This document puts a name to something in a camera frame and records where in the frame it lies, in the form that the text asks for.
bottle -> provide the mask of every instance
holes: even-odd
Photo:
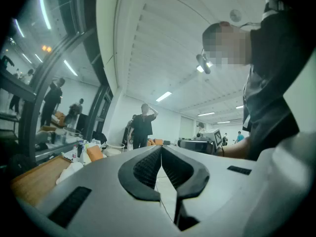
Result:
[[[73,158],[76,158],[77,157],[77,147],[74,145],[74,148],[73,148]]]
[[[82,153],[82,150],[83,150],[83,140],[80,140],[79,141],[79,144],[78,144],[78,147],[77,147],[77,155],[78,155],[78,158],[80,157],[81,153]]]

orange box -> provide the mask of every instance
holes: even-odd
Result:
[[[103,159],[103,154],[97,145],[87,148],[87,154],[89,155],[91,161]]]

white container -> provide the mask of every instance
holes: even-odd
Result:
[[[117,156],[124,151],[125,145],[123,143],[106,142],[107,148],[104,150],[106,156]]]

black shirt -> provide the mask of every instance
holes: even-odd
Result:
[[[145,137],[148,135],[152,135],[152,121],[155,119],[156,117],[154,114],[148,116],[137,115],[130,125],[134,128],[135,136]]]
[[[50,84],[50,91],[44,97],[45,104],[55,107],[56,104],[60,104],[63,92],[53,82]]]
[[[299,131],[283,94],[314,46],[306,41],[306,29],[296,11],[271,10],[266,5],[265,14],[261,28],[250,34],[252,67],[244,87],[243,130],[250,132],[247,158],[252,160]]]

black pants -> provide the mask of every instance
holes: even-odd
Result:
[[[41,118],[40,118],[40,126],[42,127],[45,123],[45,125],[50,126],[51,122],[51,115],[54,112],[55,106],[52,106],[50,104],[45,103],[41,112]]]
[[[12,110],[13,106],[14,106],[14,111],[16,113],[19,113],[19,102],[20,102],[20,98],[18,96],[13,96],[10,102],[10,106],[9,108]]]
[[[135,134],[133,140],[133,149],[143,148],[147,146],[147,141],[147,136],[139,136],[138,134]]]

